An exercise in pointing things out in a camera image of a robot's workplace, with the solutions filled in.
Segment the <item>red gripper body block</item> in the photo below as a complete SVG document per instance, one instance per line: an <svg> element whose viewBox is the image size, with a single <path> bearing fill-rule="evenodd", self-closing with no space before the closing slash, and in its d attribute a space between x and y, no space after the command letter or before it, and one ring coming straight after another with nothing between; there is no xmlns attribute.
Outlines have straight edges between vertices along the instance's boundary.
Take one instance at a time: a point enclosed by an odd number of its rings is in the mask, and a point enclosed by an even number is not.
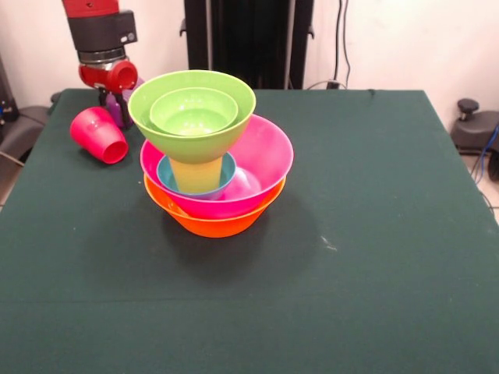
<svg viewBox="0 0 499 374"><path fill-rule="evenodd" d="M102 67L80 65L79 74L87 86L103 88L114 94L134 88L138 80L136 66L128 60L117 60Z"/></svg>

